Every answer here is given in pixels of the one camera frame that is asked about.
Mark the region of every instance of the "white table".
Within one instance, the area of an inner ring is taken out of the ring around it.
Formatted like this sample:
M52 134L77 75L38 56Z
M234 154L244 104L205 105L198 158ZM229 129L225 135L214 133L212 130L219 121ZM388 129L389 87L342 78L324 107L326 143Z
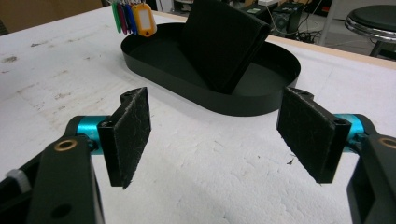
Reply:
M158 23L183 20L155 16ZM109 185L94 156L107 223L349 223L344 154L318 185L276 130L277 111L251 118L208 111L131 72L110 7L0 36L0 174L19 168L76 115L112 114L148 87L152 132L131 186ZM268 37L299 59L297 88L333 113L361 113L396 136L396 64Z

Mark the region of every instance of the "black tray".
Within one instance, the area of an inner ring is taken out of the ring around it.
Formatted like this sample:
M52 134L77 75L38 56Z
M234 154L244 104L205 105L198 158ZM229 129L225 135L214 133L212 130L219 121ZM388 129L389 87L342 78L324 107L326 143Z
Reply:
M258 116L277 110L283 89L295 86L301 70L296 57L264 43L232 94L210 90L179 47L183 26L158 25L150 38L127 36L121 49L129 69L204 108L231 116Z

